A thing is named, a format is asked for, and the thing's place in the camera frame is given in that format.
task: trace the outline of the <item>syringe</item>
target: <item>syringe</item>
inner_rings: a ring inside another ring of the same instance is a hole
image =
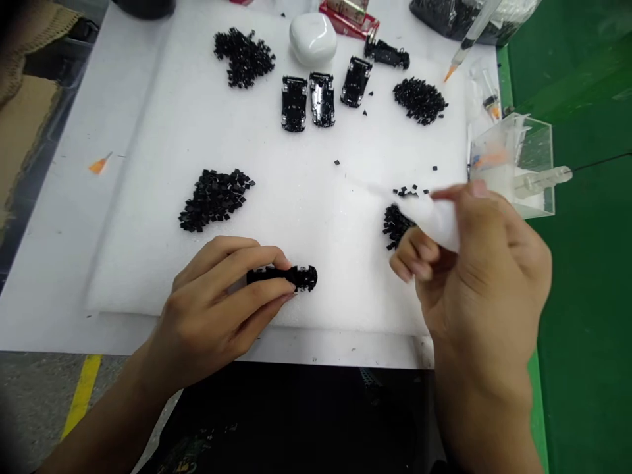
[[[472,23],[472,26],[469,27],[465,38],[461,42],[459,49],[457,49],[454,57],[452,58],[452,63],[450,65],[450,70],[448,71],[448,75],[443,80],[443,82],[447,82],[450,79],[450,76],[456,69],[463,63],[469,50],[472,49],[474,43],[479,39],[479,36],[483,33],[483,30],[489,23],[489,20],[492,18],[494,12],[498,9],[501,0],[487,0],[481,9],[481,12]]]

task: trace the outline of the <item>white foam pad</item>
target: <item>white foam pad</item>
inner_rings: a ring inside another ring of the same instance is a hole
[[[307,78],[310,71],[289,50],[289,20],[227,2],[188,0],[172,21],[96,259],[88,307],[158,315],[173,277],[204,243],[239,235],[277,245],[293,264],[318,271],[316,289],[286,304],[273,324],[424,333],[413,285],[398,280],[388,264],[392,252],[382,234],[388,199],[357,180],[387,189],[417,184],[419,191],[464,182],[463,76],[444,85],[445,65],[419,57],[411,58],[408,71],[376,64],[362,106],[351,109],[340,102],[340,90],[363,43],[340,36],[330,70],[320,71],[334,74],[336,124],[317,128],[308,100],[307,128],[292,134],[280,125],[282,77]],[[275,70],[252,89],[230,89],[228,61],[213,55],[213,35],[231,26],[256,30],[255,38],[276,54]],[[424,127],[406,117],[392,90],[412,76],[440,88],[450,103],[445,118]],[[239,168],[257,186],[228,222],[190,234],[180,229],[178,215],[204,168]]]

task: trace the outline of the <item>green wall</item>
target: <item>green wall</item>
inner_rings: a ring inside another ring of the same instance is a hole
[[[509,45],[519,112],[554,125],[556,165],[632,150],[632,1],[543,0]],[[554,278],[539,361],[550,471],[632,473],[632,157],[556,188],[530,221]]]

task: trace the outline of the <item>left hand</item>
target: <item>left hand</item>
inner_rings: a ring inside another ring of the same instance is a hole
[[[134,354],[143,389],[165,400],[244,355],[296,287],[285,278],[228,294],[252,269],[292,264],[281,249],[241,237],[216,237],[174,279],[160,321]]]

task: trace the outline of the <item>pile of black plastic pieces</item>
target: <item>pile of black plastic pieces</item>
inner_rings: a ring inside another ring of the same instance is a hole
[[[202,232],[208,223],[229,220],[230,214],[246,202],[246,190],[255,184],[238,169],[230,174],[204,170],[196,182],[193,199],[186,202],[180,213],[180,227],[189,232]]]
[[[228,66],[228,85],[248,89],[255,85],[255,79],[263,76],[275,68],[270,56],[270,47],[260,39],[255,43],[255,30],[248,36],[237,28],[231,28],[228,33],[215,34],[214,53],[218,59],[227,57],[230,60]]]
[[[246,284],[251,284],[255,281],[271,280],[272,278],[285,278],[288,282],[294,283],[297,290],[312,291],[314,287],[316,287],[318,273],[311,265],[309,268],[292,267],[289,270],[264,267],[246,273]]]
[[[384,235],[388,234],[388,237],[392,240],[386,246],[387,250],[397,248],[406,231],[413,226],[415,226],[415,223],[405,217],[395,204],[388,206],[384,214],[384,230],[382,231]]]
[[[449,105],[436,87],[424,80],[404,79],[393,89],[395,101],[408,109],[409,117],[415,117],[417,123],[430,125]]]

